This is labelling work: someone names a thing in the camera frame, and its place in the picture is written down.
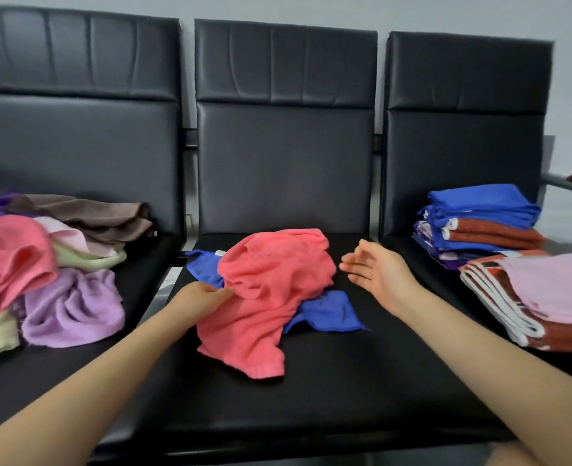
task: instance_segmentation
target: row of chairs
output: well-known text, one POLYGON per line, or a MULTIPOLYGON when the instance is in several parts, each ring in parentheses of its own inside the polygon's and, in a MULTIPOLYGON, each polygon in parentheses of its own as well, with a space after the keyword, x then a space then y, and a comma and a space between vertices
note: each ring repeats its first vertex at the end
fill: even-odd
MULTIPOLYGON (((373 31, 196 21, 196 248, 318 227, 337 261, 369 237, 376 54, 373 31)), ((142 201, 160 228, 115 269, 127 313, 119 336, 0 355, 0 423, 150 316, 185 241, 180 55, 175 19, 0 6, 0 193, 142 201)), ((432 189, 515 183, 536 200, 551 67, 545 41, 392 32, 386 45, 380 241, 499 334, 411 226, 432 189)), ((173 294, 192 279, 183 270, 173 294)), ((512 438, 369 294, 343 274, 335 285, 369 331, 285 337, 286 376, 269 382, 198 355, 189 333, 95 460, 138 444, 217 461, 512 438)), ((572 355, 539 356, 572 374, 572 355)))

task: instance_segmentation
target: hand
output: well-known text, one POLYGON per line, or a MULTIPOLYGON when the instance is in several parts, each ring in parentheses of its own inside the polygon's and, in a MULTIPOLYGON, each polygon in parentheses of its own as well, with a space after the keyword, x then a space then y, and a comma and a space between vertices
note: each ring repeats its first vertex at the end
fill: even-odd
POLYGON ((180 329, 182 336, 199 321, 215 312, 234 291, 217 289, 210 284, 194 282, 182 288, 158 315, 167 318, 167 324, 180 329))
POLYGON ((396 317, 403 318, 415 296, 424 291, 405 259, 375 242, 360 240, 354 253, 342 257, 340 270, 396 317))

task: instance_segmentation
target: brown towel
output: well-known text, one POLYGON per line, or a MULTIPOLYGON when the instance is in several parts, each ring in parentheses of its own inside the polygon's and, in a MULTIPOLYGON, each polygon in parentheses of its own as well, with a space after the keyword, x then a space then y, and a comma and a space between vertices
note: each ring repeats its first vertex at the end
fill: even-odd
POLYGON ((132 242, 153 233, 143 203, 102 203, 59 194, 19 194, 6 206, 11 214, 49 216, 103 243, 132 242))
POLYGON ((536 229, 521 230, 481 219, 454 219, 447 224, 446 230, 446 240, 488 243, 508 249, 537 250, 545 242, 545 238, 536 229))
MULTIPOLYGON (((533 253, 525 252, 525 254, 547 255, 547 253, 543 251, 535 251, 533 253)), ((521 306, 521 313, 544 328, 544 335, 542 337, 527 336, 528 347, 550 352, 572 352, 572 324, 560 324, 558 322, 546 321, 532 313, 530 310, 525 309, 521 298, 519 298, 514 292, 507 273, 496 263, 496 260, 500 260, 502 258, 505 257, 503 255, 493 255, 491 257, 472 260, 467 265, 461 267, 461 278, 463 278, 463 281, 465 279, 468 280, 468 286, 471 289, 476 290, 478 297, 498 319, 499 311, 501 309, 499 308, 494 295, 489 289, 483 287, 479 282, 477 282, 472 275, 465 273, 466 269, 470 268, 483 278, 489 278, 490 280, 494 280, 499 283, 499 286, 507 294, 509 299, 513 301, 515 305, 521 306), (479 268, 475 267, 476 263, 480 264, 479 268)), ((505 309, 507 311, 511 310, 509 305, 506 306, 505 309)))

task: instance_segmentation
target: forearm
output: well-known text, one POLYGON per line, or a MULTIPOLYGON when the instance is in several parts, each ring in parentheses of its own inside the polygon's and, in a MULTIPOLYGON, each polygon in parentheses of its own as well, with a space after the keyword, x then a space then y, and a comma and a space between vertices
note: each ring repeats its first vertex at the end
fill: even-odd
POLYGON ((572 464, 572 377, 428 291, 404 320, 546 465, 572 464))
POLYGON ((0 465, 83 465, 159 356, 181 336, 161 313, 0 426, 0 465))

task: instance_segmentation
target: pile of towels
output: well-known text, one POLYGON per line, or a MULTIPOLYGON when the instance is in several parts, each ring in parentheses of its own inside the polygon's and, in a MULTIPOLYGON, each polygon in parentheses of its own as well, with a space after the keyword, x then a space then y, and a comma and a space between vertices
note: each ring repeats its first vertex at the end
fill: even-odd
POLYGON ((200 353, 254 379, 284 375, 282 334, 298 322, 324 332, 365 329, 343 291, 318 229, 250 235, 228 252, 193 250, 187 269, 198 281, 235 295, 197 326, 200 353))
POLYGON ((460 277, 516 344, 572 352, 572 253, 493 255, 462 266, 460 277))
POLYGON ((124 326, 111 271, 124 246, 154 234, 142 203, 56 194, 0 196, 0 352, 109 337, 124 326))
POLYGON ((413 238, 448 270, 496 252, 541 249, 534 229, 540 206, 513 184, 485 184, 429 193, 413 238))

